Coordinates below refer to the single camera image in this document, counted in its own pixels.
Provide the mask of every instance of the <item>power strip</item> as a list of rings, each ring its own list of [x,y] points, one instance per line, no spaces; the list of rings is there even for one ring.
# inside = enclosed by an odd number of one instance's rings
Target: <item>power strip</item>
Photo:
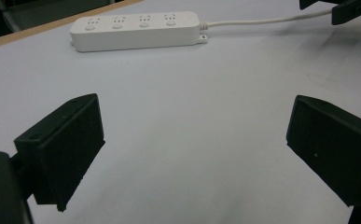
[[[190,11],[95,16],[78,19],[70,34],[81,52],[186,46],[206,43],[200,24]]]

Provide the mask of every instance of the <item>power outlet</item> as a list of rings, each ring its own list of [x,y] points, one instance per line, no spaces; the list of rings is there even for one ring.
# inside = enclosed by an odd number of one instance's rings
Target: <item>power outlet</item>
[[[190,11],[84,17],[70,29],[77,51],[142,49],[206,43]]]

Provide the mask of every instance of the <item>electrical socket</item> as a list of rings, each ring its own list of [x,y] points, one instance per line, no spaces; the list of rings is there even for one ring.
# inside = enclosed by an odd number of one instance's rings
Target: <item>electrical socket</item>
[[[190,11],[84,17],[70,29],[77,51],[142,49],[206,43]]]

